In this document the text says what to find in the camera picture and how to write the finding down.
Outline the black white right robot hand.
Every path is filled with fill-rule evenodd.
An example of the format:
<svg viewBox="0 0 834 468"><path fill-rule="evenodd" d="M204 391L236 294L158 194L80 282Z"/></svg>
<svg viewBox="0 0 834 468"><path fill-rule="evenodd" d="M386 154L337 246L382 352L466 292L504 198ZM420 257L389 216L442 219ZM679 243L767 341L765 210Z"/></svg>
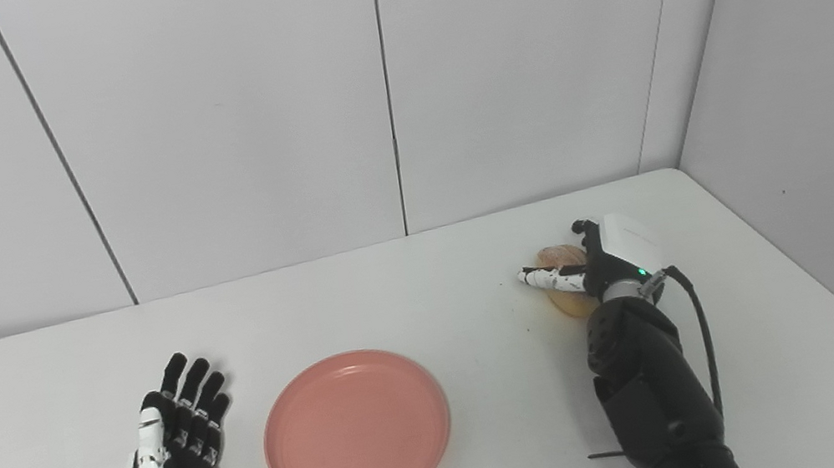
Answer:
<svg viewBox="0 0 834 468"><path fill-rule="evenodd" d="M610 213L593 221L575 220L572 234L580 235L583 262L553 262L523 267L519 282L547 290L595 298L627 295L657 301L665 281L659 242L639 221Z"/></svg>

